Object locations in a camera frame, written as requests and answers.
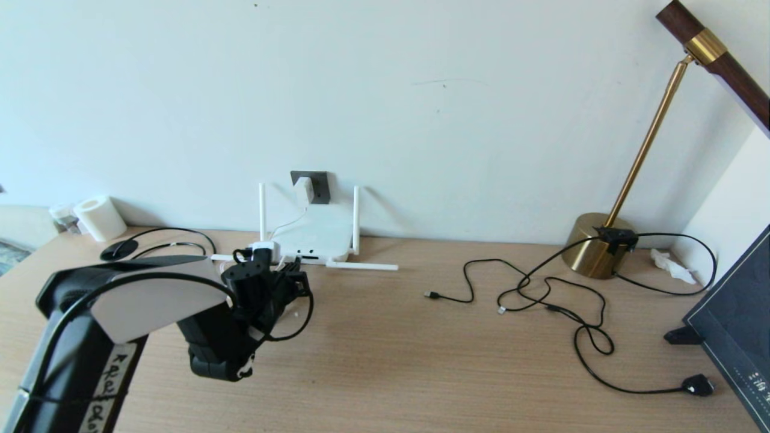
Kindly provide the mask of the dark framed board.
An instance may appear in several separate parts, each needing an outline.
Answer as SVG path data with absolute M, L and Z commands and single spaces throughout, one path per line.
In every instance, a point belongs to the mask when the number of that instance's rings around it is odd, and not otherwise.
M 770 433 L 770 225 L 683 321 L 760 433 Z

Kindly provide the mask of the white router with antennas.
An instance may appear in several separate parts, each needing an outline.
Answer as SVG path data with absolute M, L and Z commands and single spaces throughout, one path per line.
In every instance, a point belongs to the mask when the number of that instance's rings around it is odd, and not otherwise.
M 360 254 L 360 202 L 361 188 L 355 186 L 351 209 L 332 204 L 310 205 L 299 222 L 284 227 L 272 239 L 280 244 L 281 258 L 277 264 L 300 259 L 302 264 L 319 264 L 328 268 L 397 271 L 399 266 L 396 264 L 348 261 L 350 255 Z M 272 233 L 267 230 L 266 216 L 266 185 L 260 183 L 257 241 L 267 241 Z

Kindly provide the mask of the black box on lamp base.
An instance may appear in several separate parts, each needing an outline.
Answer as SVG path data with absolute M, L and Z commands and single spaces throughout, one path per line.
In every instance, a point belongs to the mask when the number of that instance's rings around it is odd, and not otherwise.
M 605 251 L 609 255 L 633 252 L 639 241 L 639 235 L 632 229 L 618 229 L 615 227 L 595 227 L 600 241 L 606 244 Z

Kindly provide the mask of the black board stand foot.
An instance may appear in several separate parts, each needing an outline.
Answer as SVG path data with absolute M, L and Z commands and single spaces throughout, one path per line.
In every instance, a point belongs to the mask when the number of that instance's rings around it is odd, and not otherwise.
M 700 346 L 705 342 L 704 337 L 690 325 L 668 331 L 663 338 L 669 345 Z

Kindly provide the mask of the white toilet paper roll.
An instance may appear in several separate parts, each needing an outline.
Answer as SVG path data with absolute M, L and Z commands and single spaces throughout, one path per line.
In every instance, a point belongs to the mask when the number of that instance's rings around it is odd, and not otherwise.
M 109 195 L 97 195 L 74 206 L 79 222 L 99 243 L 111 241 L 126 233 L 128 226 Z

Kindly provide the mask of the grey wall socket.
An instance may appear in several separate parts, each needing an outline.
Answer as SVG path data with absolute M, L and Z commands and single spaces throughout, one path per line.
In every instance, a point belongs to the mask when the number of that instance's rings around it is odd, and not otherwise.
M 313 198 L 311 205 L 316 205 L 316 204 L 326 205 L 330 203 L 331 195 L 330 195 L 329 176 L 327 171 L 292 170 L 291 171 L 292 184 L 294 184 L 294 182 L 300 176 L 308 176 L 309 178 L 311 178 L 311 181 L 315 190 L 315 197 Z

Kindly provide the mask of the small clear jar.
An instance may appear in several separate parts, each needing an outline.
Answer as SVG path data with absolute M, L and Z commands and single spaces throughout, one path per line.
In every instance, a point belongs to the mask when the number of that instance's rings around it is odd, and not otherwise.
M 81 233 L 79 228 L 79 218 L 75 215 L 71 206 L 58 204 L 51 206 L 48 211 L 54 220 L 56 227 L 58 227 L 61 232 L 66 231 L 71 234 Z

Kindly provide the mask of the white power adapter with cord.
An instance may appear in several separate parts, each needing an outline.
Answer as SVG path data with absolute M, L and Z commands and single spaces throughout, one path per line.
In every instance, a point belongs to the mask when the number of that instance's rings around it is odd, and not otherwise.
M 272 239 L 277 236 L 277 233 L 284 227 L 289 227 L 299 222 L 300 219 L 302 219 L 310 209 L 310 205 L 313 201 L 313 198 L 315 197 L 315 190 L 311 178 L 308 176 L 300 176 L 292 185 L 292 190 L 294 190 L 295 197 L 301 208 L 300 216 L 286 224 L 278 225 L 278 227 L 276 227 L 275 230 L 269 234 L 268 241 L 272 241 Z

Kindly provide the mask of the brass desk lamp wooden head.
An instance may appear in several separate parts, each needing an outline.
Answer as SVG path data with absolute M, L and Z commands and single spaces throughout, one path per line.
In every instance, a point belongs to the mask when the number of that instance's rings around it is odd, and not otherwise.
M 665 87 L 651 124 L 641 143 L 618 197 L 609 213 L 585 213 L 574 222 L 567 243 L 561 253 L 562 260 L 572 271 L 594 279 L 609 279 L 618 276 L 618 270 L 629 253 L 619 250 L 612 256 L 606 253 L 607 244 L 600 241 L 595 227 L 632 229 L 620 219 L 633 183 L 641 171 L 646 156 L 657 137 L 665 116 L 684 79 L 688 66 L 696 64 L 716 77 L 731 91 L 745 112 L 770 138 L 770 96 L 747 72 L 730 52 L 729 48 L 704 25 L 681 0 L 670 0 L 656 19 L 681 44 L 685 57 L 680 60 Z

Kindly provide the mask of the crumpled white tissue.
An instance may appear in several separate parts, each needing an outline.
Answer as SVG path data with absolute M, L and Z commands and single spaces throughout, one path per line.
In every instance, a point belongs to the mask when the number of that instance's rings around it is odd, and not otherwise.
M 652 248 L 650 250 L 650 257 L 652 262 L 658 269 L 669 273 L 669 275 L 678 280 L 682 280 L 689 284 L 696 284 L 695 277 L 691 274 L 690 269 L 685 268 L 682 264 L 677 263 L 671 253 L 665 250 L 658 250 Z

